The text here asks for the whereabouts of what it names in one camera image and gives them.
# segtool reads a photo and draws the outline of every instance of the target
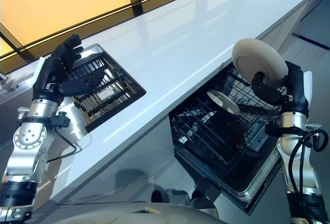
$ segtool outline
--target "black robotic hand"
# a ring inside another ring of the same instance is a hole
[[[32,100],[47,99],[60,105],[64,97],[86,94],[100,84],[103,71],[91,77],[68,80],[73,63],[81,58],[80,53],[84,50],[77,47],[80,44],[79,35],[72,35],[45,60],[33,85]]]

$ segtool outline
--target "white plate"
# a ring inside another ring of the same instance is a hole
[[[207,95],[212,99],[213,102],[215,102],[217,105],[219,105],[224,110],[228,111],[231,114],[238,115],[240,114],[239,107],[233,100],[231,100],[229,97],[227,97],[225,94],[222,94],[219,91],[216,90],[209,90],[207,92]]]
[[[263,83],[275,88],[283,86],[288,67],[282,56],[267,43],[251,38],[239,40],[232,51],[236,70],[249,82],[257,72],[264,73]]]

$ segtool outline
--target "plate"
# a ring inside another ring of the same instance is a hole
[[[209,90],[207,92],[207,95],[213,102],[215,102],[217,105],[219,105],[221,108],[228,111],[229,113],[234,115],[240,114],[240,110],[237,104],[235,104],[235,102],[229,97],[227,97],[225,94],[222,94],[221,92],[216,90]]]

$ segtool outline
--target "cable connector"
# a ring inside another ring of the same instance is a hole
[[[51,118],[51,126],[56,128],[69,127],[70,119],[66,115],[66,112],[60,111],[58,115]]]

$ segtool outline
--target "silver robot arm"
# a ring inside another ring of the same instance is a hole
[[[253,92],[265,102],[281,106],[280,122],[269,122],[265,132],[279,137],[277,149],[283,160],[290,223],[327,223],[320,183],[309,161],[311,148],[321,152],[328,143],[321,125],[307,123],[311,73],[304,74],[299,66],[284,61],[276,50],[256,39],[238,41],[232,56]],[[280,87],[286,87],[285,95],[277,90]]]
[[[81,58],[78,35],[60,44],[35,73],[30,108],[19,108],[18,129],[13,136],[14,151],[0,182],[0,223],[24,223],[31,218],[38,184],[42,181],[48,150],[57,129],[68,127],[66,113],[57,108],[64,97],[82,95],[97,87],[104,72],[87,78],[68,79],[73,63]]]
[[[54,140],[47,125],[56,114],[58,104],[35,99],[31,108],[19,108],[23,122],[13,136],[14,151],[0,183],[0,223],[24,223],[30,219],[38,184],[41,183],[47,153]],[[44,120],[45,123],[33,122]]]

